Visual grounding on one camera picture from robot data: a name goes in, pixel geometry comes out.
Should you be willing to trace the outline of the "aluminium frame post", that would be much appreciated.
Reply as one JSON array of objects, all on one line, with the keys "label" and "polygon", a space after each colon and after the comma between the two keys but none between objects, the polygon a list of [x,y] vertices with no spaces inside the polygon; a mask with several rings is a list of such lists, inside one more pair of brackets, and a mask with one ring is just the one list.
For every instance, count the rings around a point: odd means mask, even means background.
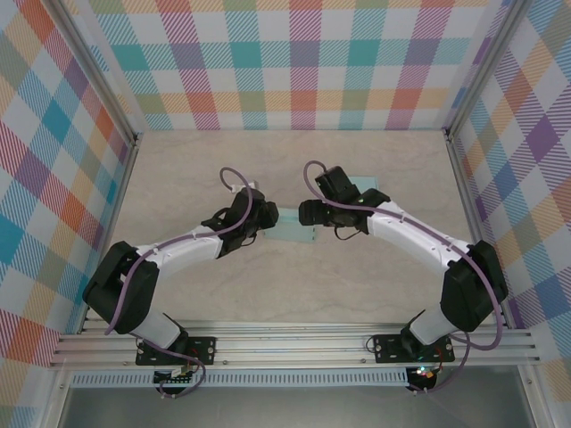
[{"label": "aluminium frame post", "polygon": [[466,57],[451,84],[451,93],[443,107],[444,138],[451,142],[468,119],[476,98],[508,47],[533,0],[490,0],[468,44]]},{"label": "aluminium frame post", "polygon": [[129,124],[127,116],[124,114],[112,88],[105,79],[88,43],[82,37],[81,32],[76,26],[71,14],[67,11],[63,1],[41,0],[41,2],[50,13],[55,25],[63,33],[63,37],[69,44],[78,64],[100,96],[103,106],[108,110],[113,123],[121,135],[126,138],[129,145],[136,146],[137,132]]}]

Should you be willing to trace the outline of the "light blue paper box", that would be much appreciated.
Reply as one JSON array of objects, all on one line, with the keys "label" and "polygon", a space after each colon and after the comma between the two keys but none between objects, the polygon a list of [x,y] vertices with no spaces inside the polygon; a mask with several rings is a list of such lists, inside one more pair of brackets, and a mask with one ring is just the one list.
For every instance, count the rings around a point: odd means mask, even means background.
[{"label": "light blue paper box", "polygon": [[264,231],[266,239],[314,243],[316,241],[315,226],[303,226],[298,217],[297,209],[278,207],[278,222],[270,229]]},{"label": "light blue paper box", "polygon": [[382,202],[375,177],[349,177],[355,197],[352,202],[359,206],[377,206]]}]

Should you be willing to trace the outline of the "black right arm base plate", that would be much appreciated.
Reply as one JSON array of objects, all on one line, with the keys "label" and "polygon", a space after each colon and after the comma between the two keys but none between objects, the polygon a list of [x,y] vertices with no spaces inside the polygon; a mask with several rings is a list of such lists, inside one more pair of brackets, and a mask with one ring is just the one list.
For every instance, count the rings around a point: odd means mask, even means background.
[{"label": "black right arm base plate", "polygon": [[444,336],[430,345],[413,340],[406,344],[399,334],[376,334],[371,337],[375,360],[388,363],[453,362],[454,350],[449,337]]}]

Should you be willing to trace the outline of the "aluminium mounting rail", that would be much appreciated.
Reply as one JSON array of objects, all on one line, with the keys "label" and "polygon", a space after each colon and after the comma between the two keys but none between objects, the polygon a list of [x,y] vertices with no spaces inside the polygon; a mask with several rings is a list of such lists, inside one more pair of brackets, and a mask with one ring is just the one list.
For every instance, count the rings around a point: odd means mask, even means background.
[{"label": "aluminium mounting rail", "polygon": [[[188,322],[195,336],[216,340],[216,368],[370,368],[375,364],[373,335],[395,333],[394,325]],[[80,334],[60,338],[52,368],[132,368],[135,338],[106,335],[99,322]]]}]

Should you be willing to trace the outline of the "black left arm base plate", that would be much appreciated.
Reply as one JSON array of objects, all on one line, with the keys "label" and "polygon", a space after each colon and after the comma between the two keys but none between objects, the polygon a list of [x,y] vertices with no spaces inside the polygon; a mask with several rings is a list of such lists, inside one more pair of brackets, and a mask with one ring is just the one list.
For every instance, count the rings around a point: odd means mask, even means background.
[{"label": "black left arm base plate", "polygon": [[182,366],[189,363],[186,358],[174,356],[174,353],[177,353],[200,360],[209,366],[214,362],[215,352],[215,337],[192,337],[182,334],[167,348],[167,352],[157,350],[146,342],[139,342],[135,364],[137,366]]}]

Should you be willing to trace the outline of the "circuit board with green light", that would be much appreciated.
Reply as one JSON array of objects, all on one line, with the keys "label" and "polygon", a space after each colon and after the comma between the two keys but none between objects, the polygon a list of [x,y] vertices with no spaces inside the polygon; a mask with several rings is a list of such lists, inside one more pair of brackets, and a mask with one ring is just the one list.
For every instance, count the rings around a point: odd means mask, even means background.
[{"label": "circuit board with green light", "polygon": [[435,383],[439,368],[437,366],[415,366],[407,368],[407,376],[410,384]]}]

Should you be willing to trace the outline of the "aluminium frame leg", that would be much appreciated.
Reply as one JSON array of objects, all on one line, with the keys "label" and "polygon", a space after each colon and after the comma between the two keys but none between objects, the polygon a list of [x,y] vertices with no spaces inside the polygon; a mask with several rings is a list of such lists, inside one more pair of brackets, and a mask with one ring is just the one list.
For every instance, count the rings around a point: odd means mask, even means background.
[{"label": "aluminium frame leg", "polygon": [[536,428],[553,428],[547,400],[542,390],[538,370],[531,365],[518,365],[517,370],[527,404],[530,408]]},{"label": "aluminium frame leg", "polygon": [[46,404],[37,428],[58,428],[70,389],[72,372],[59,369],[50,372]]}]

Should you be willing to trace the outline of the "small black circuit board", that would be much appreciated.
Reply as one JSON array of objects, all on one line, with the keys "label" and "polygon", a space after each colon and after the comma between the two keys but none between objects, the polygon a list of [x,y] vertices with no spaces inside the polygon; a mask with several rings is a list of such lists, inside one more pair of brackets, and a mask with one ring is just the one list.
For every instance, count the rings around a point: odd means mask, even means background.
[{"label": "small black circuit board", "polygon": [[194,371],[182,368],[157,370],[153,373],[153,383],[188,386],[194,379]]}]

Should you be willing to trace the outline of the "aluminium side rail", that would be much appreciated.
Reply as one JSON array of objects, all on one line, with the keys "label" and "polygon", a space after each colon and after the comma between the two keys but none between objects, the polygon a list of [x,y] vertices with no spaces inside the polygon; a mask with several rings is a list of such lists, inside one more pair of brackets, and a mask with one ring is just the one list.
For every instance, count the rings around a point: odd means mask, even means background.
[{"label": "aluminium side rail", "polygon": [[476,203],[472,198],[472,193],[470,192],[468,185],[468,177],[461,164],[456,146],[449,136],[444,135],[444,137],[445,147],[451,162],[451,168],[459,190],[460,201],[465,212],[465,217],[468,223],[468,230],[472,241],[474,243],[484,241],[490,247],[492,247],[491,241],[484,236],[484,230],[478,216]]},{"label": "aluminium side rail", "polygon": [[139,154],[140,145],[142,143],[144,134],[145,134],[144,132],[136,133],[133,137],[132,142],[130,143],[126,165],[124,168],[123,175],[121,177],[120,186],[114,198],[114,204],[112,206],[110,222],[103,235],[101,253],[97,259],[97,262],[95,263],[94,272],[97,270],[106,252],[109,250],[110,246],[112,245],[112,236],[114,233],[114,229],[116,227],[120,215],[121,206],[124,202],[125,194],[128,189],[129,180],[131,179],[133,169],[137,161],[137,155]]}]

